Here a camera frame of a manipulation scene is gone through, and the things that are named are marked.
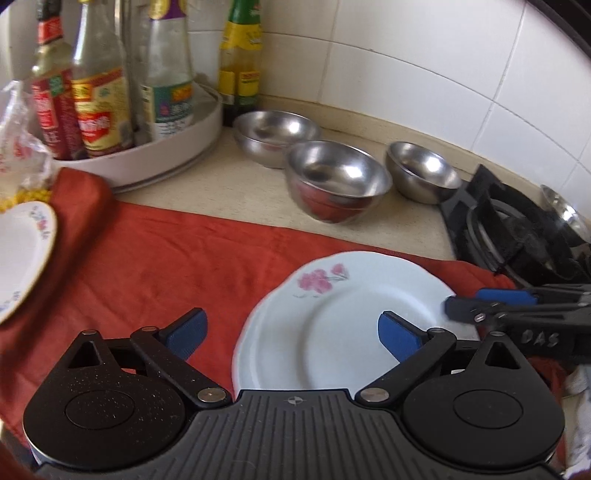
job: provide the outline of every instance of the white round tray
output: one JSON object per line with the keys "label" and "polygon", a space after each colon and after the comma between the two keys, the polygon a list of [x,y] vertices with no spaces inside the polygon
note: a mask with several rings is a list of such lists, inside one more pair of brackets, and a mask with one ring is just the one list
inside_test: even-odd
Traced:
{"label": "white round tray", "polygon": [[146,143],[123,152],[84,160],[59,161],[103,177],[117,193],[137,189],[168,178],[201,160],[222,132],[222,99],[212,88],[200,85],[215,99],[212,111],[172,137]]}

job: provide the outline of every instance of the bottle label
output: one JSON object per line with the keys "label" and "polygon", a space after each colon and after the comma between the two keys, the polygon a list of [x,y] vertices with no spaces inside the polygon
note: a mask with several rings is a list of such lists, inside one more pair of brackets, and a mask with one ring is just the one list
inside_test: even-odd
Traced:
{"label": "bottle label", "polygon": [[43,137],[53,157],[80,158],[84,145],[72,99],[72,71],[63,70],[53,77],[35,80],[31,88]]}
{"label": "bottle label", "polygon": [[261,72],[257,70],[240,72],[238,74],[238,85],[236,85],[236,74],[221,70],[217,91],[222,95],[222,103],[240,106],[254,105],[260,78]]}
{"label": "bottle label", "polygon": [[142,86],[152,140],[174,135],[193,122],[193,82],[166,87]]}
{"label": "bottle label", "polygon": [[234,0],[228,21],[242,25],[261,23],[261,4],[259,0]]}
{"label": "bottle label", "polygon": [[186,17],[187,0],[151,0],[148,15],[152,20]]}
{"label": "bottle label", "polygon": [[242,25],[227,22],[220,48],[228,50],[234,47],[250,51],[262,49],[261,25]]}
{"label": "bottle label", "polygon": [[52,17],[49,20],[39,22],[37,25],[37,43],[39,45],[45,45],[63,36],[64,32],[61,29],[60,17]]}
{"label": "bottle label", "polygon": [[132,145],[129,99],[121,67],[72,80],[72,92],[82,139],[91,157]]}

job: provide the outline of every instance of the white plate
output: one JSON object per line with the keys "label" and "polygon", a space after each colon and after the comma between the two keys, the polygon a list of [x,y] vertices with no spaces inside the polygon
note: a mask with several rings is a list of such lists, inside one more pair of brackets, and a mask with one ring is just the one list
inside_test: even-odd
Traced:
{"label": "white plate", "polygon": [[57,220],[43,202],[27,202],[0,215],[0,323],[25,300],[45,268]]}
{"label": "white plate", "polygon": [[248,317],[232,364],[246,389],[348,388],[355,395],[398,361],[378,339],[378,318],[392,310],[422,330],[440,326],[476,340],[451,322],[441,303],[454,292],[418,265],[373,252],[345,252],[297,270]]}

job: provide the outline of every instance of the red bottle label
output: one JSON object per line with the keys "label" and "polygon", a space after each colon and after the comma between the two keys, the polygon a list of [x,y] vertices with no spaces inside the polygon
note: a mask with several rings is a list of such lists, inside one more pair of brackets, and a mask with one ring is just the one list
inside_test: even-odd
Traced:
{"label": "red bottle label", "polygon": [[111,112],[81,113],[78,116],[82,137],[88,143],[95,143],[109,135]]}
{"label": "red bottle label", "polygon": [[64,70],[31,84],[45,142],[58,160],[75,160],[84,152],[71,82],[72,72]]}
{"label": "red bottle label", "polygon": [[39,45],[44,45],[63,36],[60,17],[52,17],[37,25],[37,43]]}

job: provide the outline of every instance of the glass bottle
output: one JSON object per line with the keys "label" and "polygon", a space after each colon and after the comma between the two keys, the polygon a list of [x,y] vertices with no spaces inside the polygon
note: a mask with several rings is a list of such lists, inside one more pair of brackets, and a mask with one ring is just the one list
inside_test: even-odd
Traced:
{"label": "glass bottle", "polygon": [[145,121],[152,140],[193,122],[193,67],[187,32],[187,0],[151,0],[150,37],[142,84]]}
{"label": "glass bottle", "polygon": [[223,121],[255,109],[261,77],[261,7],[259,0],[233,0],[220,45],[218,91]]}
{"label": "glass bottle", "polygon": [[39,48],[31,88],[43,137],[54,158],[86,156],[72,99],[72,47],[63,39],[61,0],[38,0]]}
{"label": "glass bottle", "polygon": [[133,146],[124,53],[106,0],[80,0],[82,18],[72,62],[78,123],[91,157]]}

